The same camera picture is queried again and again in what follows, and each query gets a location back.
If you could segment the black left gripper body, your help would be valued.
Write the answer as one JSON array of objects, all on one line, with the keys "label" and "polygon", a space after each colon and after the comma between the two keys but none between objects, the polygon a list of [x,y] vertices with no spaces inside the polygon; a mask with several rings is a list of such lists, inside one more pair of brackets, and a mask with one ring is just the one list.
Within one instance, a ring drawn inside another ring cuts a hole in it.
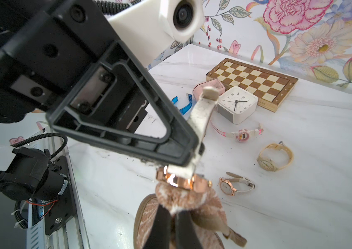
[{"label": "black left gripper body", "polygon": [[56,110],[117,41],[94,1],[52,1],[18,32],[0,34],[0,123]]}]

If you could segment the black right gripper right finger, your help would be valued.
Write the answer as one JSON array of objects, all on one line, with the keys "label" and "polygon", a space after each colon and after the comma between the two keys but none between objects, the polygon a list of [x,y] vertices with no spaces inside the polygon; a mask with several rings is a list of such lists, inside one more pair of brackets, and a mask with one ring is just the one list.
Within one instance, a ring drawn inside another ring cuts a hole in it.
[{"label": "black right gripper right finger", "polygon": [[195,232],[189,211],[182,211],[175,216],[175,243],[177,249],[202,249]]}]

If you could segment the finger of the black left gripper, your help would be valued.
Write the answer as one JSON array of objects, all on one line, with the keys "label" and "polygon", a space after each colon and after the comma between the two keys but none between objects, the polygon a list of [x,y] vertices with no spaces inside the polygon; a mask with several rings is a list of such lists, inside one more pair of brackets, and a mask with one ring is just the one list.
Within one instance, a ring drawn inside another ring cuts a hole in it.
[{"label": "finger of the black left gripper", "polygon": [[[121,41],[114,42],[98,62],[90,64],[67,94],[67,112],[77,112],[101,125],[126,132],[130,132],[127,126],[147,105],[157,115],[179,112]],[[167,131],[163,126],[163,135],[142,135],[163,138]]]},{"label": "finger of the black left gripper", "polygon": [[158,113],[167,131],[163,138],[109,128],[77,112],[48,112],[54,130],[89,145],[140,159],[185,167],[199,148],[198,137],[179,112]]}]

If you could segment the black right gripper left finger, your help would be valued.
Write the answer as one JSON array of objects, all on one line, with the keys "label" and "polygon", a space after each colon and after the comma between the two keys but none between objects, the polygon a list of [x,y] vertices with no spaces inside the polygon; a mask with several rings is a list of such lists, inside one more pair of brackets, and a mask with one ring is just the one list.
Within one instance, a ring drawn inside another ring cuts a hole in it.
[{"label": "black right gripper left finger", "polygon": [[150,235],[144,249],[169,249],[172,217],[169,211],[159,205]]}]

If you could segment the brown striped cloth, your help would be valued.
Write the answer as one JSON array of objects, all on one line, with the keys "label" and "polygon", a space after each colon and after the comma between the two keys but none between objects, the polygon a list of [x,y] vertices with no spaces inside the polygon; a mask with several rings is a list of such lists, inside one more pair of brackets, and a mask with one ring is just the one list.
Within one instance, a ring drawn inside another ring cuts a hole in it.
[{"label": "brown striped cloth", "polygon": [[159,183],[140,203],[133,244],[136,249],[222,249],[220,234],[241,248],[247,243],[228,226],[215,190],[196,193]]}]

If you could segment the pink white wristwatch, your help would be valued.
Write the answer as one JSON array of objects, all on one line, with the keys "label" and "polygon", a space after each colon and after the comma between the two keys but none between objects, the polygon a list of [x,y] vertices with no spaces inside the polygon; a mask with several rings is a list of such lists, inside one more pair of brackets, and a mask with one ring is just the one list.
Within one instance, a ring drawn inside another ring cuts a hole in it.
[{"label": "pink white wristwatch", "polygon": [[229,139],[234,139],[239,143],[244,143],[248,141],[250,138],[257,137],[264,132],[264,128],[261,123],[259,123],[259,128],[254,130],[241,129],[237,132],[223,132],[218,129],[213,122],[210,121],[213,129],[221,136]]}]

